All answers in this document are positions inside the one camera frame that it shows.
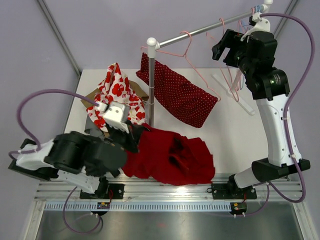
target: metal pole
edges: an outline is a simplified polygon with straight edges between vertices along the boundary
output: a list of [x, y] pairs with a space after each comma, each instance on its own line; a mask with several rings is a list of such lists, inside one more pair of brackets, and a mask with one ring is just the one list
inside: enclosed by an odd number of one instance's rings
[[[288, 14], [288, 15], [292, 15], [292, 13], [294, 12], [294, 10], [296, 9], [298, 3], [300, 2], [300, 0], [291, 0], [288, 4], [288, 6], [286, 7], [284, 13]], [[274, 30], [274, 38], [278, 39], [280, 33], [282, 32], [282, 30], [284, 29], [286, 23], [288, 21], [288, 18], [282, 17], [281, 20], [279, 21], [278, 25], [275, 27]]]
[[149, 57], [149, 125], [155, 123], [155, 59]]
[[149, 57], [149, 121], [148, 124], [153, 127], [155, 121], [155, 58], [157, 40], [153, 37], [148, 38], [146, 44], [148, 46]]
[[54, 17], [52, 16], [45, 0], [36, 0], [38, 6], [40, 7], [41, 11], [43, 12], [47, 22], [49, 23], [56, 39], [58, 40], [60, 46], [62, 47], [62, 50], [64, 51], [66, 57], [70, 61], [70, 64], [72, 65], [75, 74], [78, 76], [78, 79], [81, 77], [81, 69], [78, 66], [74, 56], [72, 55], [71, 51], [69, 50], [66, 41], [64, 40], [61, 32], [59, 31], [58, 25], [56, 24]]
[[[243, 19], [243, 18], [246, 18], [246, 17], [249, 17], [252, 15], [252, 11], [248, 11], [248, 12], [245, 12], [243, 14], [240, 14], [238, 16], [234, 16], [234, 17], [230, 17], [228, 19], [225, 19], [224, 20], [224, 24], [229, 24], [229, 23], [233, 23], [235, 21], [238, 21], [240, 19]], [[208, 32], [212, 29], [216, 29], [218, 27], [221, 27], [223, 24], [221, 21], [218, 21], [212, 25], [209, 25], [209, 26], [205, 26], [205, 27], [202, 27], [202, 28], [199, 28], [197, 30], [194, 30], [194, 31], [191, 31], [190, 32], [190, 35], [191, 36], [195, 36], [195, 35], [198, 35], [198, 34], [202, 34], [202, 33], [205, 33], [205, 32]], [[183, 35], [179, 35], [179, 36], [176, 36], [174, 38], [171, 38], [171, 39], [168, 39], [166, 41], [162, 41], [159, 43], [159, 46], [160, 48], [163, 48], [165, 46], [168, 46], [168, 45], [171, 45], [171, 44], [174, 44], [174, 43], [177, 43], [177, 42], [180, 42], [184, 39], [187, 39], [189, 38], [189, 35], [188, 34], [183, 34]]]

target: purple wall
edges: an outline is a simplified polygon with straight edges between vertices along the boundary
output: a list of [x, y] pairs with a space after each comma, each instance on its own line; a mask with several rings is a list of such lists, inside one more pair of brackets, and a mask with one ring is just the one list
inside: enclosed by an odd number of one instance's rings
[[[46, 0], [59, 29], [79, 66], [105, 69], [118, 62], [122, 69], [140, 67], [140, 47], [150, 37], [159, 42], [211, 25], [219, 18], [230, 18], [247, 11], [263, 0]], [[272, 9], [283, 13], [290, 0], [275, 0]], [[273, 28], [279, 19], [272, 22]], [[211, 30], [217, 40], [223, 29]], [[183, 53], [188, 40], [163, 48]], [[205, 34], [193, 37], [189, 59], [197, 68], [212, 68], [210, 46]], [[189, 68], [183, 58], [157, 54], [157, 60], [171, 68]]]
[[[300, 1], [293, 15], [303, 20], [315, 38], [315, 58], [306, 80], [290, 106], [297, 146], [302, 157], [311, 161], [311, 169], [304, 173], [307, 203], [314, 225], [320, 226], [319, 170], [320, 170], [320, 5], [318, 0]], [[292, 20], [279, 36], [276, 63], [288, 75], [290, 89], [300, 80], [310, 57], [310, 41], [305, 30]]]
[[[0, 7], [0, 239], [19, 239], [38, 181], [7, 169], [7, 153], [26, 137], [16, 108], [28, 94], [47, 88], [73, 90], [77, 83], [67, 58], [34, 0], [3, 0]], [[70, 97], [48, 94], [22, 114], [42, 142], [59, 134]]]

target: clothes rack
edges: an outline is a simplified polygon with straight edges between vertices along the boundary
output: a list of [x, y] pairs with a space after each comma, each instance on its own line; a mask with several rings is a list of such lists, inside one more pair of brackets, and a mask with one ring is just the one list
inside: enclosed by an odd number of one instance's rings
[[[224, 20], [224, 24], [229, 24], [236, 22], [238, 20], [241, 20], [243, 18], [247, 18], [252, 15], [252, 10], [247, 11], [245, 13], [242, 13], [237, 16], [230, 17], [228, 19]], [[199, 28], [197, 30], [191, 31], [190, 35], [195, 36], [198, 34], [205, 33], [207, 31], [210, 31], [212, 29], [219, 28], [223, 25], [221, 21], [218, 21], [212, 25], [208, 25], [202, 28]], [[155, 38], [150, 37], [146, 41], [146, 44], [148, 46], [148, 58], [149, 58], [149, 101], [148, 101], [148, 107], [149, 107], [149, 119], [148, 124], [153, 127], [154, 126], [154, 115], [155, 115], [155, 58], [156, 58], [156, 50], [169, 46], [171, 44], [180, 42], [184, 39], [189, 38], [188, 34], [179, 35], [176, 37], [173, 37], [171, 39], [158, 42]]]

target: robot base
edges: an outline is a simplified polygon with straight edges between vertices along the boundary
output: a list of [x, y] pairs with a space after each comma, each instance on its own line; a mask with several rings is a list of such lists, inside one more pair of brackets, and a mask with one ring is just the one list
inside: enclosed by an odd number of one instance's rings
[[80, 192], [80, 199], [110, 199], [109, 193], [110, 190], [112, 191], [112, 199], [123, 199], [124, 198], [124, 191], [125, 191], [125, 185], [119, 184], [119, 183], [110, 183], [108, 184], [108, 188], [105, 191], [105, 193], [95, 193], [90, 194], [87, 192]]
[[214, 200], [229, 200], [229, 199], [257, 199], [256, 189], [252, 186], [245, 188], [237, 187], [235, 182], [235, 175], [229, 177], [227, 183], [213, 183], [211, 184], [212, 197]]
[[214, 200], [229, 200], [229, 199], [257, 199], [256, 190], [251, 187], [246, 187], [242, 191], [231, 192], [228, 183], [213, 183], [211, 184], [212, 197]]

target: metal floor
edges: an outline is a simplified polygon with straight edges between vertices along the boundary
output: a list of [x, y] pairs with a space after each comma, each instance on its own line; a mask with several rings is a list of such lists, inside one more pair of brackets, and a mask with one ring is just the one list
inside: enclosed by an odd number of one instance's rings
[[[248, 212], [260, 207], [248, 203]], [[67, 211], [67, 221], [85, 214]], [[79, 235], [65, 228], [61, 211], [44, 211], [37, 240], [302, 240], [293, 205], [269, 202], [260, 214], [234, 219], [215, 212], [108, 212], [100, 232]], [[78, 231], [90, 230], [92, 216], [71, 224]]]

